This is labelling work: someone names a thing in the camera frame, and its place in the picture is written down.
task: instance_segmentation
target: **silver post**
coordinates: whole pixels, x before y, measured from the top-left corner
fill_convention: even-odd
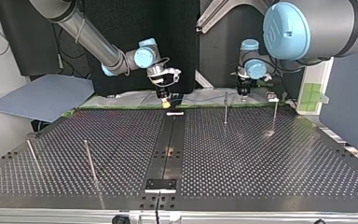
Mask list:
[[[89,157],[89,167],[91,168],[92,176],[94,177],[94,180],[97,181],[98,179],[94,169],[94,162],[92,161],[92,157],[91,157],[89,141],[84,140],[84,147],[86,148],[87,156]]]
[[[34,160],[37,160],[37,157],[34,154],[34,147],[32,146],[32,143],[31,143],[31,141],[29,139],[27,140],[27,144],[28,144],[28,148],[31,150],[32,158]]]
[[[227,113],[228,113],[228,92],[226,92],[225,97],[225,124],[227,124]]]
[[[273,132],[275,132],[275,120],[277,119],[278,103],[279,103],[279,101],[275,103],[274,120],[272,122],[272,131]]]

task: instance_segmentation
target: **robotic arm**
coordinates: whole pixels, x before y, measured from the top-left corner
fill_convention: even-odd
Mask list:
[[[358,0],[280,1],[268,9],[263,30],[269,55],[259,54],[256,40],[241,44],[239,95],[249,94],[252,80],[358,52]]]
[[[139,48],[124,53],[110,44],[101,33],[84,18],[76,7],[76,0],[30,0],[37,11],[49,21],[58,23],[76,43],[80,43],[101,63],[107,76],[129,74],[130,70],[147,69],[147,75],[156,86],[158,98],[164,108],[169,108],[169,87],[179,81],[181,71],[166,68],[167,59],[161,59],[156,40],[151,38],[139,42]],[[167,76],[173,82],[167,83]]]

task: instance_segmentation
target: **metal floor plate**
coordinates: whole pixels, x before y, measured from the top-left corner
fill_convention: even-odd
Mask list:
[[[177,210],[358,212],[358,159],[273,108],[186,111]]]
[[[0,208],[358,212],[358,159],[280,108],[91,110],[0,160]],[[84,140],[94,159],[93,181]],[[175,194],[145,194],[149,178]]]
[[[18,199],[27,207],[139,209],[163,122],[164,111],[157,110],[76,113],[34,141],[37,161],[28,148],[0,161],[0,204]]]

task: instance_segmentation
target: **black wall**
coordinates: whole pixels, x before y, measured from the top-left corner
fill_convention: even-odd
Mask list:
[[[101,33],[123,51],[138,48],[138,42],[156,38],[168,66],[182,70],[173,92],[190,93],[195,86],[198,62],[196,23],[199,0],[87,0],[86,15]],[[129,77],[107,77],[101,64],[88,55],[91,79],[102,96],[124,91],[153,90],[146,71],[132,71]]]

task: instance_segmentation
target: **green tape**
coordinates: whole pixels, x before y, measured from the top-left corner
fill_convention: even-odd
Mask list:
[[[305,83],[298,110],[315,112],[321,101],[321,90],[322,84],[320,83]]]

